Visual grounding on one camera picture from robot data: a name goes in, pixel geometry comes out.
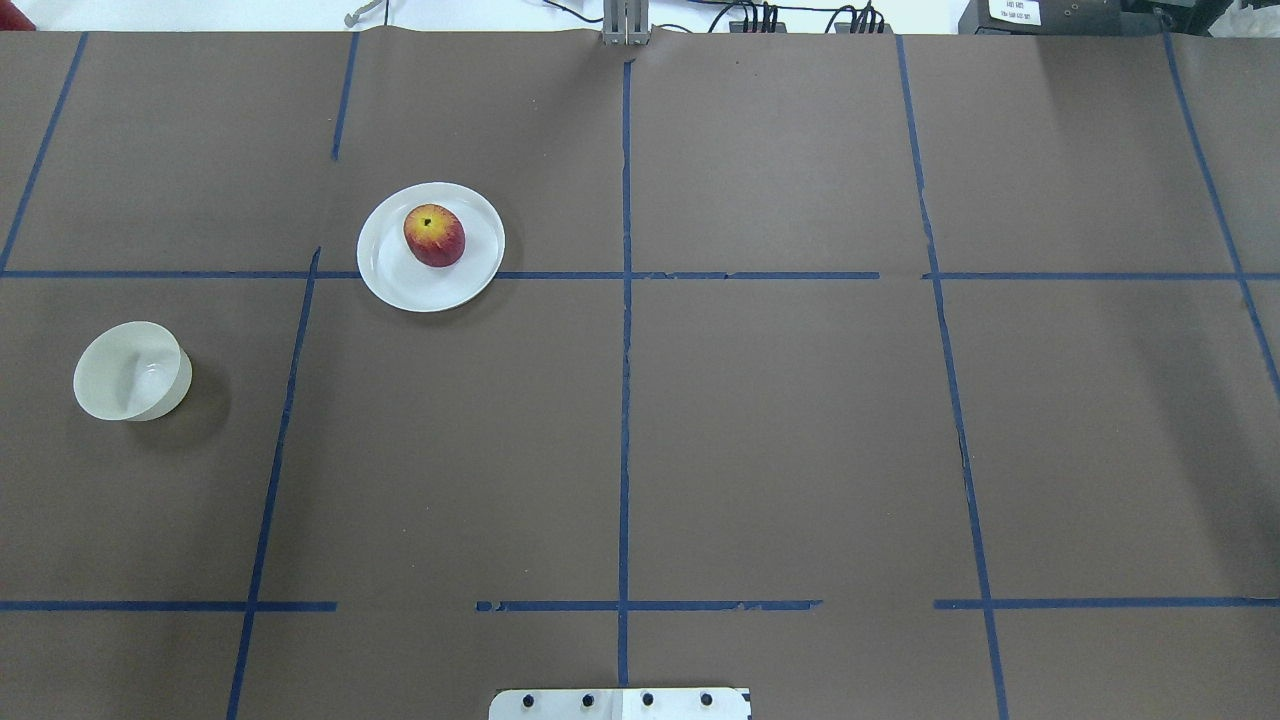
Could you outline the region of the red yellow apple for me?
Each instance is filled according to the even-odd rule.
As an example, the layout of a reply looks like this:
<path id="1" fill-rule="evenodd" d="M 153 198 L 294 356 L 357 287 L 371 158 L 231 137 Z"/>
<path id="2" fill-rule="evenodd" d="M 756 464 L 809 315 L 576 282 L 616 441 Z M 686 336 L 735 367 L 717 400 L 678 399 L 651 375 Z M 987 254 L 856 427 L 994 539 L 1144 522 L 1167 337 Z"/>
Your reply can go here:
<path id="1" fill-rule="evenodd" d="M 404 217 L 402 232 L 410 252 L 425 266 L 452 266 L 466 250 L 461 219 L 440 204 L 422 204 L 411 209 Z"/>

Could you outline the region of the white round plate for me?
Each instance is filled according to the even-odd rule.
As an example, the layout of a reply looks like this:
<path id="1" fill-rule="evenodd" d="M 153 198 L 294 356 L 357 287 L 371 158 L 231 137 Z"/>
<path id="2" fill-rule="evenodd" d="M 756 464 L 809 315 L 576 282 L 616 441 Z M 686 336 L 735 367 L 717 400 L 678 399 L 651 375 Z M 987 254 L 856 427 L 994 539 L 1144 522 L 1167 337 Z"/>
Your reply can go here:
<path id="1" fill-rule="evenodd" d="M 447 266 L 431 266 L 413 254 L 404 220 L 415 208 L 451 211 L 463 247 Z M 356 258 L 365 284 L 380 300 L 406 311 L 438 313 L 476 297 L 494 279 L 506 252 L 506 228 L 479 192 L 445 182 L 413 184 L 384 199 L 358 234 Z"/>

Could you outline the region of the white bowl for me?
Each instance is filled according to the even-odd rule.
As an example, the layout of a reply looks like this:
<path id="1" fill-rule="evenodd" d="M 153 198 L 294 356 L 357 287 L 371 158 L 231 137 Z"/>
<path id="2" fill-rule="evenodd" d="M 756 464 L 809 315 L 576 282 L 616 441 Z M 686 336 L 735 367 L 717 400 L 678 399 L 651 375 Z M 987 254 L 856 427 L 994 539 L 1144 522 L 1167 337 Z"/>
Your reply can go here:
<path id="1" fill-rule="evenodd" d="M 73 375 L 79 407 L 104 421 L 151 421 L 188 395 L 193 365 L 178 338 L 154 322 L 127 322 L 95 338 Z"/>

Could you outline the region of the brown paper table cover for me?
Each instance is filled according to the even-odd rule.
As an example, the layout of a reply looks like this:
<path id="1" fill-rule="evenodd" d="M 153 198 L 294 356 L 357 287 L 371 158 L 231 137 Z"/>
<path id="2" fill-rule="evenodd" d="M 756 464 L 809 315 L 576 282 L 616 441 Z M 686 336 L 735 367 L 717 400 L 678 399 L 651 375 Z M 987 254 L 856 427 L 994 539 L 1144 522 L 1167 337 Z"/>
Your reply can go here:
<path id="1" fill-rule="evenodd" d="M 506 252 L 412 313 L 429 182 Z M 1275 719 L 1277 42 L 5 33 L 3 716 L 614 685 Z"/>

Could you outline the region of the black electronics box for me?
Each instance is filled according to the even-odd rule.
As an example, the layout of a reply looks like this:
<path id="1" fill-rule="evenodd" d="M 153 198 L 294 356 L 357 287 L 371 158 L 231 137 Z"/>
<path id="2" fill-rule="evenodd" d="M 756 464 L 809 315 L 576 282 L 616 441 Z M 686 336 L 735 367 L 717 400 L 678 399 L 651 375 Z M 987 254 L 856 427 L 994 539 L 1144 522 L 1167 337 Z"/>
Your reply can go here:
<path id="1" fill-rule="evenodd" d="M 1165 31 L 1155 13 L 1133 12 L 1129 5 L 1129 1 L 969 1 L 956 31 L 1073 37 L 1142 37 Z"/>

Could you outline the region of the aluminium frame post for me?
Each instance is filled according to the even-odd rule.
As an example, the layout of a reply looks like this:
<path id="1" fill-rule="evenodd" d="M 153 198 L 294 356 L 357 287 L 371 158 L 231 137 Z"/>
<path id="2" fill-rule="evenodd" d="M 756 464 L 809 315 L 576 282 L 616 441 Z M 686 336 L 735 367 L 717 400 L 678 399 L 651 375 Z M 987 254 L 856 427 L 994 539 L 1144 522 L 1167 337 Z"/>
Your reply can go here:
<path id="1" fill-rule="evenodd" d="M 605 0 L 602 41 L 605 46 L 641 46 L 652 38 L 648 0 Z"/>

